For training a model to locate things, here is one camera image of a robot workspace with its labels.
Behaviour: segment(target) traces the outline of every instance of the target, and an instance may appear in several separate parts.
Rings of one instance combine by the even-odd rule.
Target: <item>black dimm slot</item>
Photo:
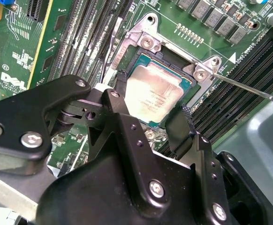
[[[78,42],[77,47],[79,47],[79,45],[81,44],[82,37],[84,36],[84,33],[85,33],[87,27],[89,26],[89,24],[91,22],[90,18],[93,16],[93,14],[95,12],[97,3],[98,3],[98,0],[97,1],[91,1],[90,4],[88,5],[86,13],[83,16],[82,23],[79,26],[78,34],[75,37],[75,42]],[[64,74],[69,74],[70,73],[70,70],[71,70],[71,68],[73,67],[73,64],[74,64],[73,60],[74,60],[74,58],[76,56],[76,53],[77,53],[77,49],[72,47],[71,48],[71,53],[70,53],[70,55],[68,57],[67,65],[66,65],[66,67],[64,69],[64,72],[63,72]]]
[[[273,92],[273,85],[271,87],[269,87],[266,92]],[[254,99],[250,100],[249,105],[247,106],[247,108],[239,115],[239,120],[242,120],[243,118],[246,118],[247,115],[251,112],[251,110],[253,108],[255,108],[256,106],[258,106],[264,99],[262,97],[258,97],[258,96],[254,96]],[[231,128],[233,128],[235,126],[235,122],[230,122],[229,124],[227,124],[223,129],[221,129],[220,132],[214,132],[214,136],[213,137],[209,137],[209,140],[211,141],[211,143],[215,143],[221,136],[223,136],[226,132],[228,132]]]
[[[270,71],[265,71],[265,74],[273,75],[273,68],[268,68],[268,70]],[[273,91],[273,76],[264,76],[264,79],[259,80],[254,88],[271,93]],[[258,96],[244,90],[240,90],[240,93],[242,93],[243,97],[241,99],[238,98],[237,102],[232,103],[234,107],[231,108],[232,111],[230,112],[229,117],[225,118],[229,120],[224,121],[223,123],[221,123],[223,117],[219,120],[216,120],[217,125],[213,125],[206,131],[202,130],[202,133],[204,133],[204,135],[206,135],[208,138],[213,139],[213,136],[215,136],[215,134],[217,135],[217,133],[221,132],[221,130],[226,130],[225,127],[227,126],[227,124],[233,123],[234,126],[238,120],[247,116],[247,114],[257,105],[255,104],[255,102],[252,101],[252,97],[258,98]],[[246,107],[247,104],[249,104],[250,109],[244,110],[244,107]]]
[[[259,80],[257,85],[254,86],[254,88],[256,89],[259,89],[259,90],[262,90],[265,88],[265,85],[267,85],[271,80],[273,79],[273,77],[271,76],[264,76],[263,79]],[[251,92],[248,92],[248,91],[244,91],[244,90],[240,90],[239,89],[239,93],[237,95],[237,99],[235,99],[235,101],[231,101],[231,105],[232,107],[231,108],[227,108],[228,110],[226,110],[226,112],[224,112],[222,115],[218,116],[216,118],[216,121],[217,123],[213,126],[209,126],[208,130],[204,131],[203,130],[203,133],[204,135],[206,136],[211,136],[212,133],[215,133],[219,128],[217,128],[217,126],[219,126],[219,124],[225,124],[225,120],[232,117],[233,115],[235,115],[235,113],[237,111],[240,110],[240,106],[243,106],[244,103],[248,102],[249,99],[254,96],[254,94],[252,94]]]
[[[273,75],[273,69],[270,69],[269,67],[266,67],[266,68],[267,70],[271,70],[271,71],[269,71],[269,73],[264,73],[264,74]],[[261,75],[261,70],[259,73],[250,73],[250,74],[254,74],[253,77],[255,78],[254,81],[256,84],[252,86],[258,90],[262,90],[265,87],[265,85],[267,85],[273,79],[273,76],[266,75],[266,76],[263,76],[260,80],[258,80],[258,78],[260,77],[259,75]],[[236,87],[236,90],[237,92],[234,94],[235,98],[233,100],[227,101],[228,102],[227,106],[231,106],[231,107],[226,107],[221,113],[217,113],[217,112],[213,113],[215,116],[214,118],[211,118],[210,123],[205,128],[202,128],[202,127],[198,128],[198,130],[203,132],[204,135],[210,136],[211,133],[216,130],[215,126],[219,126],[219,124],[223,124],[222,122],[224,122],[224,120],[227,120],[230,117],[232,117],[235,114],[235,109],[236,108],[239,109],[240,107],[242,107],[244,102],[246,102],[245,99],[251,94],[251,92],[245,91],[238,87]]]
[[[100,72],[101,70],[101,66],[102,66],[103,62],[101,60],[98,60],[97,63],[96,63],[96,66],[95,66],[95,69],[94,69],[94,76],[91,77],[91,80],[90,80],[90,86],[94,86],[95,84],[95,80],[96,80],[96,77],[97,77],[97,74]]]
[[[81,17],[83,16],[83,13],[85,12],[87,3],[89,1],[84,1],[84,0],[76,0],[74,8],[71,12],[70,15],[70,21],[67,24],[67,28],[66,28],[66,32],[63,34],[63,41],[62,41],[62,47],[60,47],[58,55],[56,57],[56,61],[55,61],[55,66],[52,67],[51,72],[50,72],[50,77],[52,77],[52,79],[54,78],[59,78],[61,77],[61,72],[65,66],[65,63],[67,62],[67,58],[68,58],[68,54],[69,54],[69,49],[71,48],[71,44],[68,45],[67,44],[67,38],[69,36],[71,36],[71,40],[74,40],[74,37],[76,35],[77,32],[77,28],[79,26],[79,23],[81,21]]]
[[[246,66],[236,66],[235,69],[231,72],[232,76],[230,76],[229,78],[238,81],[241,77],[244,76],[246,71],[248,71],[248,69],[254,65],[251,62],[257,62],[258,59],[266,54],[271,46],[273,46],[273,42],[269,42],[269,40],[267,40],[260,47],[252,50],[249,53],[249,59],[245,61],[245,63],[247,63]],[[212,106],[215,103],[219,102],[224,97],[225,93],[232,87],[233,85],[231,84],[227,84],[225,82],[220,83],[217,89],[212,93],[212,95],[208,99],[206,99],[203,104],[192,114],[194,124],[196,125],[198,123],[198,117],[201,117],[203,114],[207,114]]]
[[[83,21],[85,19],[84,15],[86,15],[89,5],[92,5],[93,3],[94,3],[94,1],[92,1],[92,0],[87,1],[87,4],[84,5],[83,9],[80,11],[81,13],[79,13],[79,16],[77,17],[78,18],[77,22],[74,24],[74,28],[73,28],[73,35],[71,35],[71,43],[69,43],[69,45],[67,45],[66,52],[63,55],[62,60],[61,60],[62,68],[59,70],[58,77],[67,75],[66,69],[67,69],[69,63],[71,63],[69,57],[70,57],[70,54],[73,50],[73,45],[75,44],[75,39],[76,39],[76,36],[78,33],[78,29],[81,27],[81,24],[84,22]]]
[[[85,46],[83,48],[83,52],[82,52],[82,55],[79,57],[77,63],[76,63],[76,66],[74,66],[74,68],[72,69],[72,72],[71,74],[75,74],[77,75],[78,74],[78,70],[81,66],[81,62],[83,60],[83,57],[84,57],[84,53],[86,52],[86,49],[91,41],[91,37],[93,36],[94,34],[94,31],[96,30],[96,27],[97,27],[97,24],[98,24],[98,21],[101,17],[101,14],[102,14],[102,10],[104,9],[104,6],[106,4],[107,0],[103,0],[102,4],[101,4],[101,7],[99,8],[98,12],[96,13],[96,17],[94,19],[94,22],[93,22],[93,25],[91,26],[91,29],[90,29],[90,32],[89,32],[89,35],[86,39],[86,42],[85,42]]]
[[[257,68],[255,68],[252,72],[250,72],[250,74],[254,74],[254,76],[244,76],[244,80],[241,80],[240,82],[246,84],[246,85],[251,85],[251,83],[257,79],[258,74],[261,74],[262,71],[264,71],[265,68],[267,68],[268,66],[270,66],[273,63],[273,52],[269,55],[269,57],[267,57],[269,60],[267,60],[265,63],[261,63],[257,65]],[[236,86],[232,87],[226,94],[228,94],[228,98],[225,99],[225,102],[217,102],[213,107],[218,108],[220,107],[220,109],[217,110],[216,113],[220,114],[222,113],[222,111],[224,111],[230,104],[231,102],[233,102],[236,98],[238,98],[237,92],[240,89]],[[201,121],[202,123],[200,123],[200,125],[197,127],[198,129],[204,129],[205,126],[208,126],[210,121],[213,121],[213,116],[215,116],[214,113],[211,114],[205,114],[202,118]]]
[[[109,19],[110,18],[110,14],[111,14],[111,10],[114,7],[115,4],[115,0],[113,0],[111,3],[108,4],[108,7],[105,8],[105,11],[103,12],[103,16],[100,19],[100,22],[98,23],[98,26],[96,28],[96,33],[95,36],[92,37],[91,42],[89,44],[89,46],[87,47],[87,49],[92,49],[91,53],[89,55],[84,55],[83,60],[82,60],[82,65],[80,66],[79,70],[78,70],[78,76],[82,77],[85,73],[86,67],[88,65],[89,62],[89,58],[92,55],[93,51],[94,51],[94,46],[96,45],[96,43],[99,41],[105,27],[108,25],[109,23]],[[106,31],[106,33],[108,33],[108,31],[112,30],[112,26],[108,26],[108,30]]]

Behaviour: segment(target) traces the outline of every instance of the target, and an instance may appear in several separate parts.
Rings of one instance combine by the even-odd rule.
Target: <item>robotic arm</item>
[[[55,179],[51,138],[89,127],[89,162]],[[273,224],[273,206],[237,160],[181,113],[167,121],[171,150],[153,153],[113,89],[68,75],[0,101],[0,203],[40,225]]]

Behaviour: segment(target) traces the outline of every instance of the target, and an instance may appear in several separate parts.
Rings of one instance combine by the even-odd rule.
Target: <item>green circuit board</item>
[[[117,54],[125,35],[146,14],[155,13],[158,17],[158,33],[173,45],[190,54],[197,61],[204,61],[217,55],[222,64],[218,71],[228,75],[230,71],[252,50],[256,43],[268,32],[271,26],[266,22],[267,15],[273,13],[273,0],[266,4],[250,4],[249,0],[193,0],[189,7],[187,0],[134,0],[117,33],[112,47],[110,61]],[[103,64],[100,55],[108,44],[116,18],[125,7],[120,0],[48,0],[41,11],[43,19],[29,16],[30,3],[37,0],[15,0],[12,5],[0,4],[0,100],[28,88],[39,86],[63,75],[78,75],[94,86],[98,81]],[[199,4],[208,5],[205,13],[213,9],[230,18],[233,27],[240,28],[243,38],[235,41],[234,32],[223,35],[219,26],[206,25],[206,18],[200,17]],[[241,23],[242,16],[246,22]],[[121,59],[117,70],[126,69],[134,58],[137,48],[130,46]],[[115,75],[109,81],[115,84]],[[196,90],[190,90],[182,102],[187,103]],[[210,95],[208,90],[200,101]],[[156,131],[153,149],[158,149],[167,140],[163,131]],[[83,126],[74,126],[62,137],[53,139],[53,152],[48,164],[62,169],[67,164],[67,172],[85,162],[88,152],[87,131]]]

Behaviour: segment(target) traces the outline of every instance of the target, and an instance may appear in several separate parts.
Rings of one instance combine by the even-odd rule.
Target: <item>ram slot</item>
[[[231,76],[230,79],[239,81],[246,72],[254,65],[254,63],[251,62],[257,62],[263,55],[265,55],[269,49],[273,46],[273,42],[271,42],[269,39],[264,39],[263,42],[261,42],[261,45],[257,48],[254,48],[248,55],[248,60],[243,60],[240,64],[247,63],[244,66],[236,66],[234,70],[230,73]],[[208,114],[209,111],[212,109],[212,107],[218,103],[221,99],[224,98],[224,96],[227,94],[227,92],[233,87],[233,85],[221,82],[219,86],[216,88],[216,90],[212,93],[212,95],[206,99],[201,106],[192,114],[194,124],[200,122],[200,118],[202,118],[204,115]]]
[[[90,18],[93,18],[93,16],[94,16],[97,3],[98,3],[98,0],[97,1],[90,1],[90,4],[88,5],[88,8],[86,10],[86,13],[83,16],[82,22],[79,26],[79,31],[77,32],[73,46],[71,48],[70,55],[67,60],[67,65],[65,66],[65,69],[63,71],[63,74],[65,74],[65,75],[69,74],[71,69],[74,66],[74,58],[77,55],[78,49],[81,45],[83,37],[85,36],[87,28],[89,26],[93,26],[93,24],[91,24]]]
[[[76,0],[70,15],[70,21],[68,22],[67,28],[63,34],[62,45],[57,54],[54,66],[50,71],[50,80],[59,78],[64,75],[62,72],[68,61],[73,41],[75,40],[79,25],[82,22],[83,15],[85,14],[89,2],[92,1]]]

